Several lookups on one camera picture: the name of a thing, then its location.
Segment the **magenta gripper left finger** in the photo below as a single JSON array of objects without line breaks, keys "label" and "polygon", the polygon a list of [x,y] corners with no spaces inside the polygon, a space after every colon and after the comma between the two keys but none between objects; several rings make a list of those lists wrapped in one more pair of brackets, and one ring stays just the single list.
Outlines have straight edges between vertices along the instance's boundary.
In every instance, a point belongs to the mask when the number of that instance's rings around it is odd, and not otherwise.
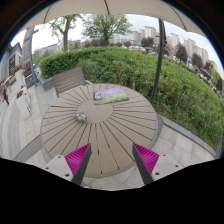
[{"label": "magenta gripper left finger", "polygon": [[56,155],[43,170],[81,185],[91,154],[91,144],[88,143],[66,156]]}]

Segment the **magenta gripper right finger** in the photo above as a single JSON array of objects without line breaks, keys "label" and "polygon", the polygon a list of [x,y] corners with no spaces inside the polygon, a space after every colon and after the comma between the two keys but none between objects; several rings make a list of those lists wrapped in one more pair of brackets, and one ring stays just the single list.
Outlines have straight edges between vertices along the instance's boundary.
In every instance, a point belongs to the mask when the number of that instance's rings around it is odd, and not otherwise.
[{"label": "magenta gripper right finger", "polygon": [[136,143],[132,146],[132,154],[145,185],[182,169],[182,166],[169,155],[159,155]]}]

